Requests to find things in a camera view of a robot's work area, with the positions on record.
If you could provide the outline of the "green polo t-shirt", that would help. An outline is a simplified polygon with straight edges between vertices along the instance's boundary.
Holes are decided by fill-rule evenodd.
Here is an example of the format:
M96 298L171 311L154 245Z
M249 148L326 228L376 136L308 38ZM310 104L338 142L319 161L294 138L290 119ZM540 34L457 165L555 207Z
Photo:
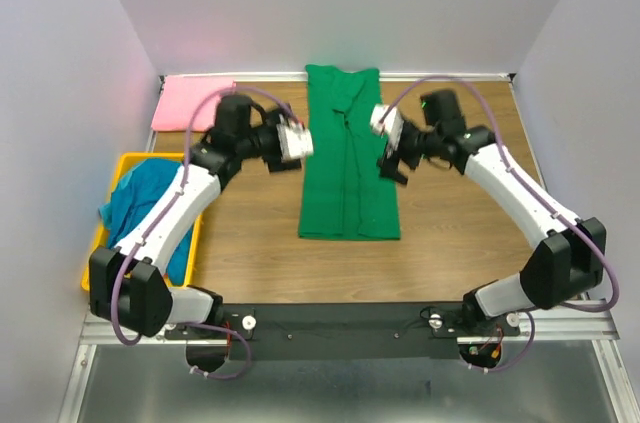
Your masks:
M305 239L401 238L396 188L379 176L385 141L369 127L381 102L379 70L345 72L308 64L307 102L314 153L305 164L298 235Z

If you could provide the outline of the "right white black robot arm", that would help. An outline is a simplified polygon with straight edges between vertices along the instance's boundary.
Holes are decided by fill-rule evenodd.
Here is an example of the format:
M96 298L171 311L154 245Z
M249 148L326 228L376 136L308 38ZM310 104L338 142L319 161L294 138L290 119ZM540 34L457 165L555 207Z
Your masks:
M529 308L548 310L598 286L604 276L603 224L595 217L583 219L551 198L522 170L496 132L484 125L468 126L454 91L424 94L421 103L425 130L391 105L374 107L371 130L387 139L378 160L381 177L404 185L408 179L400 164L416 169L423 160L440 159L491 196L533 250L518 273L464 295L462 327L480 335L498 317Z

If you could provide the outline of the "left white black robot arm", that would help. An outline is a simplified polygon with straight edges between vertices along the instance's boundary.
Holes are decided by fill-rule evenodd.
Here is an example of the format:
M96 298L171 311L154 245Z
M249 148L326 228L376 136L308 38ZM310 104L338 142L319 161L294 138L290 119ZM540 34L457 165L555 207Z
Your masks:
M89 258L92 314L108 320L121 343L132 346L166 325L185 324L201 338L223 323L221 295L193 285L171 287L165 272L175 249L197 218L226 189L244 161L260 158L270 172L298 170L311 155L310 134L282 101L266 110L253 88L214 92L214 123L194 142L185 137L181 166L143 220L114 247Z

